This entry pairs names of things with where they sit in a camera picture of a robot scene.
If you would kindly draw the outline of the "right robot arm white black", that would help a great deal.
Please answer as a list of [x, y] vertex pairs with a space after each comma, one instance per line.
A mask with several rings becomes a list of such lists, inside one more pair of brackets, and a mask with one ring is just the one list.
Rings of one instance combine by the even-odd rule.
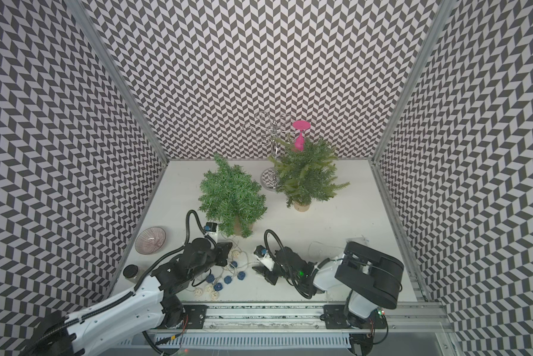
[[399, 259], [361, 244], [359, 238], [348, 240], [344, 251], [335, 258], [314, 263], [304, 260], [280, 237], [268, 229], [263, 245], [256, 247], [259, 262], [253, 269], [271, 285], [284, 279], [300, 296], [312, 299], [338, 286], [349, 289], [343, 312], [326, 311], [329, 326], [352, 326], [361, 329], [378, 326], [381, 309], [394, 310], [403, 289], [404, 264]]

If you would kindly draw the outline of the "dark green christmas tree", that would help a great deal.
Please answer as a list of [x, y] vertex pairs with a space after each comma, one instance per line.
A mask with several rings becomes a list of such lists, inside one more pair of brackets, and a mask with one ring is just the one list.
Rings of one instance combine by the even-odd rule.
[[200, 210], [217, 222], [226, 237], [252, 236], [254, 224], [267, 211], [262, 186], [240, 165], [230, 165], [220, 154], [214, 155], [217, 169], [207, 171], [200, 183]]

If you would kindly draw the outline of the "rattan ball string light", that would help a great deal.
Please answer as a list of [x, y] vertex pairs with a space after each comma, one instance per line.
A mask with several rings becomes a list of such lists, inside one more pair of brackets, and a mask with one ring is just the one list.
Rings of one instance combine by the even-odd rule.
[[227, 264], [223, 267], [213, 267], [204, 273], [204, 278], [197, 278], [187, 289], [195, 298], [207, 297], [211, 301], [219, 301], [220, 292], [236, 280], [242, 281], [248, 276], [248, 270], [254, 265], [247, 252], [236, 240], [229, 239], [233, 247], [228, 253]]

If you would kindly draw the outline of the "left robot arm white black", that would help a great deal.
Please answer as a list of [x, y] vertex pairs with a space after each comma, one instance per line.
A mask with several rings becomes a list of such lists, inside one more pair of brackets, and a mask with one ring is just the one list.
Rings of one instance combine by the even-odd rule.
[[220, 242], [200, 225], [202, 237], [150, 265], [129, 289], [68, 315], [44, 317], [22, 355], [100, 355], [115, 344], [156, 328], [185, 327], [188, 315], [178, 298], [214, 266], [226, 266], [233, 244]]

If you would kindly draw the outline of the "pink hourglass ornament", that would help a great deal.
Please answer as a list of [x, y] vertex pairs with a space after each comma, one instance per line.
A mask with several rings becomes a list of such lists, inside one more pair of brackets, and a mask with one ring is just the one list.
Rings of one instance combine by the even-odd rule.
[[305, 120], [297, 120], [292, 124], [292, 127], [298, 131], [298, 137], [295, 139], [295, 150], [303, 151], [306, 142], [304, 134], [311, 129], [311, 124]]

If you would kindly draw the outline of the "glass spice jar black lid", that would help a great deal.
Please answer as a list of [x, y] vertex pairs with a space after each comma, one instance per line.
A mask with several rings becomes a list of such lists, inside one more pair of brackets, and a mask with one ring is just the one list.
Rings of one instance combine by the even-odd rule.
[[140, 276], [140, 267], [134, 264], [129, 264], [122, 270], [122, 276], [126, 280], [136, 282]]

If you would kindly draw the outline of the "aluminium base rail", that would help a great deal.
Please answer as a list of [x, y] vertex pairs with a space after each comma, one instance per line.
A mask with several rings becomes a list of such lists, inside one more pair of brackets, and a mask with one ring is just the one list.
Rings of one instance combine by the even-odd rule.
[[355, 321], [337, 302], [188, 303], [187, 326], [141, 327], [117, 332], [107, 344], [150, 355], [184, 355], [190, 350], [331, 350], [346, 355], [460, 355], [453, 330], [439, 303], [401, 302]]

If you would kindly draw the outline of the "light green fern tree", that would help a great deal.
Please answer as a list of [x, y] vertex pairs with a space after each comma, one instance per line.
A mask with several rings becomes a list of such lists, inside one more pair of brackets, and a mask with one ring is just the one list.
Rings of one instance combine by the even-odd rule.
[[280, 138], [276, 142], [284, 154], [271, 156], [269, 161], [278, 176], [276, 191], [285, 195], [287, 208], [308, 209], [314, 200], [331, 200], [349, 186], [348, 182], [337, 182], [335, 149], [325, 139], [306, 139], [301, 151]]

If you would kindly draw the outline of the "pink glass bowl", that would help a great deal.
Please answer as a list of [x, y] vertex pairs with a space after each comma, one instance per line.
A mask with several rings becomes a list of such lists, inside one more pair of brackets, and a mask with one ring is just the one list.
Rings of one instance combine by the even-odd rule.
[[158, 252], [165, 242], [165, 230], [161, 227], [150, 227], [138, 235], [134, 248], [141, 255], [152, 255]]

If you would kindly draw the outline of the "chrome jewelry stand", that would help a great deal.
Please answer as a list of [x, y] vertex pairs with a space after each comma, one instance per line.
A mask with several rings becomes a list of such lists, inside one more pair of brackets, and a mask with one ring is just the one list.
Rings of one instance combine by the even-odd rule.
[[[251, 122], [246, 125], [254, 138], [266, 140], [266, 158], [278, 158], [281, 152], [281, 145], [278, 139], [283, 139], [290, 130], [291, 115], [272, 114], [268, 111], [256, 111], [251, 118]], [[278, 187], [278, 174], [273, 165], [269, 166], [260, 175], [260, 184], [267, 191], [276, 191]]]

